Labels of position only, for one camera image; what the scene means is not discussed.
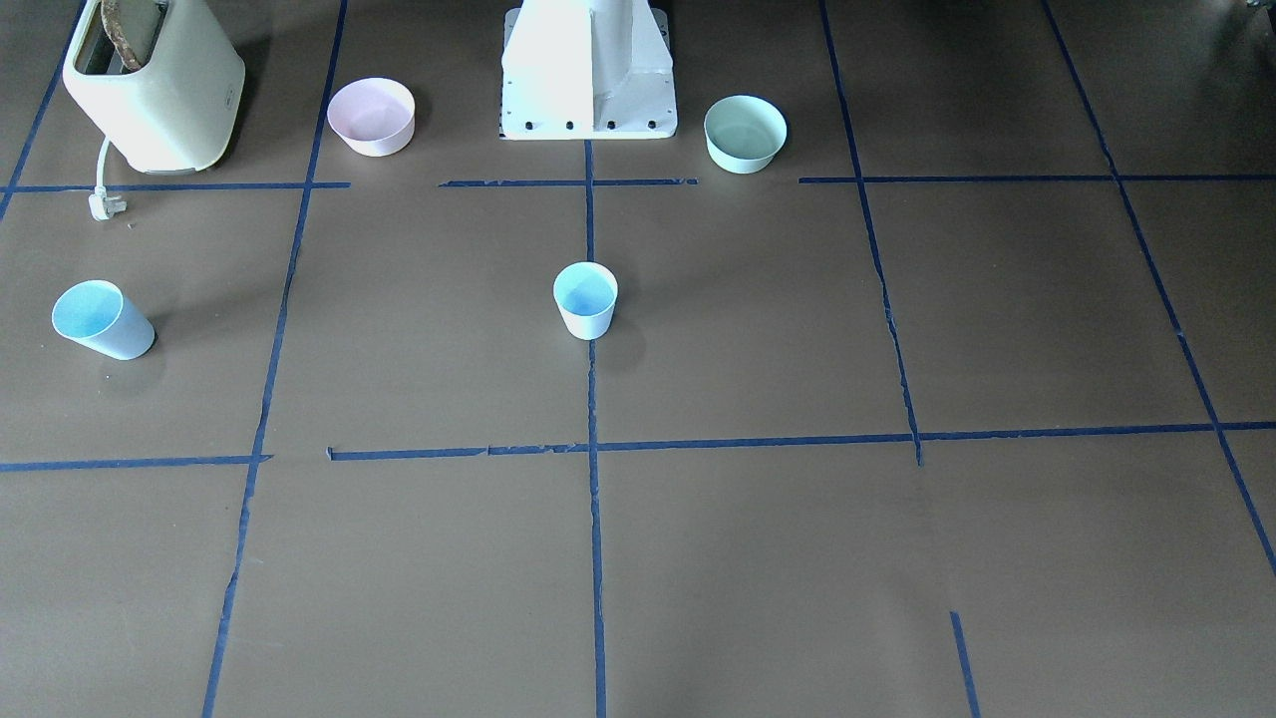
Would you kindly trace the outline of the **cream toaster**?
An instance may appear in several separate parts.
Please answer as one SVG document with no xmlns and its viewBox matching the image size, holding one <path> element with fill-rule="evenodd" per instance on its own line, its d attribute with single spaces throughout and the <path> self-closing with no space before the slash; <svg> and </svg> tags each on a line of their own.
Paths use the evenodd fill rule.
<svg viewBox="0 0 1276 718">
<path fill-rule="evenodd" d="M 133 170 L 186 176 L 214 167 L 234 135 L 245 65 L 205 1 L 154 1 L 151 54 L 124 68 L 88 1 L 61 79 Z"/>
</svg>

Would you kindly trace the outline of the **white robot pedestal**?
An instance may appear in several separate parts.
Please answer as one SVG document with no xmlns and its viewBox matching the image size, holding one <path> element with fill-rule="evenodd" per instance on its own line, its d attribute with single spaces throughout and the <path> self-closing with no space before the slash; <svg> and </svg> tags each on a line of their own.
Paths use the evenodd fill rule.
<svg viewBox="0 0 1276 718">
<path fill-rule="evenodd" d="M 648 142 L 678 131 L 669 18 L 647 1 L 507 10 L 498 131 L 510 142 Z"/>
</svg>

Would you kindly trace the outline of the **toast slice in toaster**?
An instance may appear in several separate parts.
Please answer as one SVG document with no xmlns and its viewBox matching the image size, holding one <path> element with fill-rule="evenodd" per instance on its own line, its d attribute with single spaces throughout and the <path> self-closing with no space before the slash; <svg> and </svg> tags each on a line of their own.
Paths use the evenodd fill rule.
<svg viewBox="0 0 1276 718">
<path fill-rule="evenodd" d="M 125 71 L 140 70 L 151 60 L 165 18 L 165 6 L 167 1 L 100 3 L 102 29 Z"/>
</svg>

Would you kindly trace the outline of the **blue cup carried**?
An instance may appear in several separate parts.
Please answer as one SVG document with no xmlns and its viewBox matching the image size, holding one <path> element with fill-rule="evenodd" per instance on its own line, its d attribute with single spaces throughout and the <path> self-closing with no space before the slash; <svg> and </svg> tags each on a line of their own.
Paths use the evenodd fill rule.
<svg viewBox="0 0 1276 718">
<path fill-rule="evenodd" d="M 575 261 L 560 269 L 553 295 L 570 335 L 597 341 L 612 321 L 619 286 L 607 267 L 596 261 Z"/>
</svg>

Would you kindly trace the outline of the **green bowl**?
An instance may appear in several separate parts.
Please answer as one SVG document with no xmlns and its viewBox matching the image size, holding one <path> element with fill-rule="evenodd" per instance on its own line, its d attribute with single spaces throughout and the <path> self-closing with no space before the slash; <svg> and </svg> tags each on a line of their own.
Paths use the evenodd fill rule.
<svg viewBox="0 0 1276 718">
<path fill-rule="evenodd" d="M 706 111 L 706 149 L 716 167 L 738 176 L 760 172 L 789 140 L 789 120 L 769 99 L 732 94 Z"/>
</svg>

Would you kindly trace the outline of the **blue cup near toaster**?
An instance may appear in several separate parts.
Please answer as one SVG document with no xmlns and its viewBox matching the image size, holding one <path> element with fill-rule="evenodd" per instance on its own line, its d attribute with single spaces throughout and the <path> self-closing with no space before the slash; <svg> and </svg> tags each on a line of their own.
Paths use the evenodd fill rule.
<svg viewBox="0 0 1276 718">
<path fill-rule="evenodd" d="M 82 281 L 65 289 L 51 310 L 54 330 L 96 353 L 128 362 L 154 346 L 154 325 L 110 281 Z"/>
</svg>

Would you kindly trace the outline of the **pink bowl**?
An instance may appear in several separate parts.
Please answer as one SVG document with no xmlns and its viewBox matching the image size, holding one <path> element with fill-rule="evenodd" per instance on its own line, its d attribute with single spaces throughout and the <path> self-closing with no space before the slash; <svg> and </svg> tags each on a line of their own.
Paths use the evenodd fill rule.
<svg viewBox="0 0 1276 718">
<path fill-rule="evenodd" d="M 357 154 L 387 158 L 410 145 L 416 108 L 410 88 L 396 79 L 369 77 L 341 88 L 329 99 L 325 119 Z"/>
</svg>

